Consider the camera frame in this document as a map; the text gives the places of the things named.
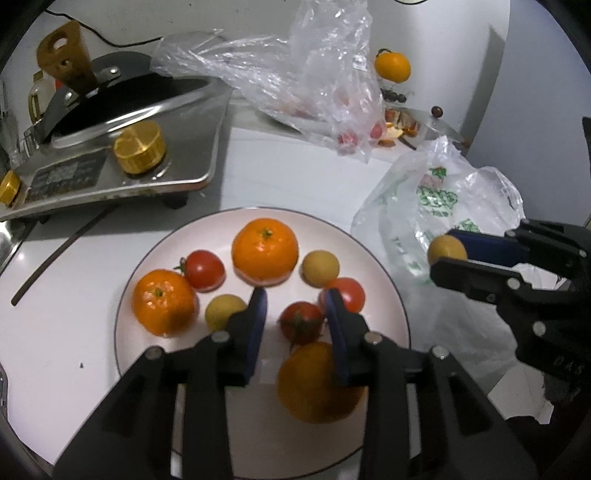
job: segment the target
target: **screw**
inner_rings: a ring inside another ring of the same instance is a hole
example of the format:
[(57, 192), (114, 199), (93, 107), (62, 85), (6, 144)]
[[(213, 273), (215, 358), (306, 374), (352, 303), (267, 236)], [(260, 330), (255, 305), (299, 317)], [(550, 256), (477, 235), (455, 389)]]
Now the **screw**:
[(442, 347), (441, 345), (436, 345), (431, 348), (431, 353), (439, 360), (445, 360), (449, 355), (449, 350), (447, 350), (445, 347)]
[(382, 336), (378, 332), (367, 332), (363, 339), (370, 345), (377, 345), (382, 341)]
[(521, 287), (521, 282), (516, 278), (510, 278), (509, 280), (507, 280), (507, 286), (511, 290), (519, 290), (519, 288)]
[(213, 343), (226, 343), (230, 339), (230, 334), (225, 330), (212, 333)]
[(148, 360), (158, 360), (158, 358), (162, 356), (163, 352), (164, 350), (161, 346), (154, 345), (148, 348), (144, 355)]
[(535, 322), (531, 326), (531, 329), (534, 331), (535, 335), (538, 337), (543, 337), (544, 334), (546, 333), (546, 325), (544, 324), (544, 322)]

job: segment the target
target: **orange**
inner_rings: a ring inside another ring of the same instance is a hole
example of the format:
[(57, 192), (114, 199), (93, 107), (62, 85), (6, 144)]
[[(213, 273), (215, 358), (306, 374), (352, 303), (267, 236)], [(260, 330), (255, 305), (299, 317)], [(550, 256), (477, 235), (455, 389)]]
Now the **orange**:
[(199, 301), (182, 275), (152, 270), (135, 286), (132, 309), (147, 331), (170, 337), (187, 329), (199, 311)]
[(410, 62), (402, 53), (384, 49), (375, 57), (374, 66), (378, 75), (391, 82), (406, 82), (410, 77)]
[(277, 374), (279, 401), (293, 417), (306, 423), (347, 418), (363, 392), (363, 387), (338, 384), (332, 347), (324, 342), (299, 347)]
[(269, 287), (289, 278), (299, 256), (297, 238), (286, 224), (272, 218), (248, 223), (232, 242), (238, 276), (254, 286)]

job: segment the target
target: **tomato stem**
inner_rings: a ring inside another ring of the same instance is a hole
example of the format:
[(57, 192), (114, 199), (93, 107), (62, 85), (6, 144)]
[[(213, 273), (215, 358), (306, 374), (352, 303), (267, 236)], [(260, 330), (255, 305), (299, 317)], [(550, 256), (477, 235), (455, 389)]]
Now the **tomato stem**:
[(187, 274), (187, 259), (181, 257), (181, 260), (178, 261), (178, 265), (174, 267), (174, 270), (180, 270), (183, 275)]

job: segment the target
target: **printed plastic bag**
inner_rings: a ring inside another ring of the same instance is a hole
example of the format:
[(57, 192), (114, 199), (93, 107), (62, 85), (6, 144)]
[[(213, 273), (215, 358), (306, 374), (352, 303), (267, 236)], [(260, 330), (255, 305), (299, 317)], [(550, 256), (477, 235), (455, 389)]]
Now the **printed plastic bag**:
[[(500, 171), (472, 167), (441, 137), (400, 157), (353, 219), (353, 235), (386, 266), (400, 292), (413, 349), (446, 347), (486, 392), (517, 361), (513, 334), (494, 306), (436, 287), (427, 249), (451, 228), (502, 235), (523, 217), (518, 190)], [(540, 286), (534, 267), (517, 269)]]

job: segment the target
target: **small yellow fruit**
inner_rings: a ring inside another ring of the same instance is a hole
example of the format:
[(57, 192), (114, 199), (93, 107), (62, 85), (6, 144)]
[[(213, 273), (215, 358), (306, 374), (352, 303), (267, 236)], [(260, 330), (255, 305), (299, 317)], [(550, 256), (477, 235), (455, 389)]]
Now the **small yellow fruit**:
[(326, 250), (314, 250), (306, 255), (301, 264), (303, 280), (316, 288), (324, 288), (339, 276), (339, 259)]
[(375, 71), (382, 78), (395, 83), (406, 82), (410, 77), (410, 62), (401, 53), (384, 50), (375, 57)]
[(205, 322), (212, 332), (223, 330), (232, 315), (246, 310), (246, 303), (240, 297), (225, 293), (215, 297), (205, 309)]
[(429, 250), (427, 250), (429, 265), (433, 265), (441, 257), (468, 260), (468, 254), (463, 243), (451, 235), (435, 237), (429, 245)]

